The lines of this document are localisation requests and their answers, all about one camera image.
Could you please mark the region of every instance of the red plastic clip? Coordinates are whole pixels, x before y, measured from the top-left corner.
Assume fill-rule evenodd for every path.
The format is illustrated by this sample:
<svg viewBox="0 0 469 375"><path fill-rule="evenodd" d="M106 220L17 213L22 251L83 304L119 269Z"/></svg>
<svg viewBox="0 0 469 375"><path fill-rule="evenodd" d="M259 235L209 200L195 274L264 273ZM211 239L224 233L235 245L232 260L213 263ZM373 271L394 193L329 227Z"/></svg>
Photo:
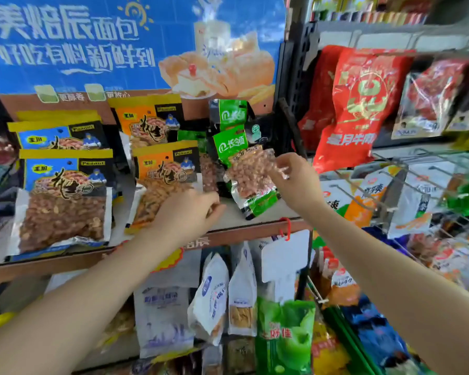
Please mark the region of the red plastic clip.
<svg viewBox="0 0 469 375"><path fill-rule="evenodd" d="M285 241L290 240L290 233L292 232L292 221L290 221L290 218L288 217L282 217L280 221L287 221L288 227L287 227L287 238L285 238ZM280 229L280 235L284 237L285 235L283 234L283 230Z"/></svg>

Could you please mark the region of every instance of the hand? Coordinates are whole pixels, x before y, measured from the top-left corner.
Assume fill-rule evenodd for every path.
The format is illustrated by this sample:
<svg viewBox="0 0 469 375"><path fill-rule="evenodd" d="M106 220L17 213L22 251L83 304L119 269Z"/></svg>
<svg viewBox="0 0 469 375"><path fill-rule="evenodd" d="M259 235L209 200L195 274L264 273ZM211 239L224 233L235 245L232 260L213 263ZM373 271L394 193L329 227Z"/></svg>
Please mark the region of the hand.
<svg viewBox="0 0 469 375"><path fill-rule="evenodd" d="M169 234L177 248L205 234L224 213L225 207L216 192L199 193L188 189L165 200L151 227Z"/></svg>
<svg viewBox="0 0 469 375"><path fill-rule="evenodd" d="M289 152L277 157L276 165L278 168L287 167L284 172L288 179L284 179L276 169L270 170L269 176L283 200L301 217L308 219L310 214L316 213L316 208L326 205L319 176L303 157Z"/></svg>

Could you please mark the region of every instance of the blue advertisement poster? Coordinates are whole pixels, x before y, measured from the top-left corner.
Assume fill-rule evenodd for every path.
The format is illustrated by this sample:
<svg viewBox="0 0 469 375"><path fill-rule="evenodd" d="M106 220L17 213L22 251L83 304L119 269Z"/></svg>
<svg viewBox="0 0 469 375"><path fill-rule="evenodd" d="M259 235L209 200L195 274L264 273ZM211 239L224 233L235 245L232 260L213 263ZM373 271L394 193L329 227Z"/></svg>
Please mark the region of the blue advertisement poster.
<svg viewBox="0 0 469 375"><path fill-rule="evenodd" d="M97 109L112 97L181 94L273 105L283 0L0 0L0 98L18 110Z"/></svg>

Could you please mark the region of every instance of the sun icon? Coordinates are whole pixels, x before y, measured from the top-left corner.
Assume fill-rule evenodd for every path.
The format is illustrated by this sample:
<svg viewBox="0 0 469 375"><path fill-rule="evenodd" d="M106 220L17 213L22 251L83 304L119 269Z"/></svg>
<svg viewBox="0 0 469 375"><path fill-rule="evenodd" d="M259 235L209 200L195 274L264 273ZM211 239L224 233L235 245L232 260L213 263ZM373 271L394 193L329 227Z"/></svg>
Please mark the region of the sun icon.
<svg viewBox="0 0 469 375"><path fill-rule="evenodd" d="M143 26L145 30L150 30L150 28L146 26L146 23L154 22L152 18L147 18L146 10L149 10L149 9L150 9L150 6L141 5L140 0L129 1L127 5L125 5L125 7L123 6L118 7L118 10L124 11L127 17L136 18L137 22L139 23L139 26Z"/></svg>

